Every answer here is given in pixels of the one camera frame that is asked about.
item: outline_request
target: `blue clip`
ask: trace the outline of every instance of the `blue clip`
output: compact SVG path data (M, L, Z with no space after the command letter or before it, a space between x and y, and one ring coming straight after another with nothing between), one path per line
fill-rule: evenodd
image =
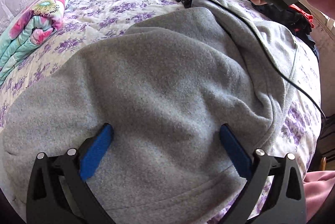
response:
M250 180L252 177L252 160L238 142L228 124L221 126L220 141L239 176Z
M94 175L101 159L113 141L114 131L111 125L105 124L98 135L89 140L90 146L80 160L79 175L83 181Z

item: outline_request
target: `teal blanket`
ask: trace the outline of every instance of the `teal blanket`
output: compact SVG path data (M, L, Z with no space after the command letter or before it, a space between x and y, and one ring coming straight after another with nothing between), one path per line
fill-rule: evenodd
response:
M34 0L0 36L0 85L62 25L69 0Z

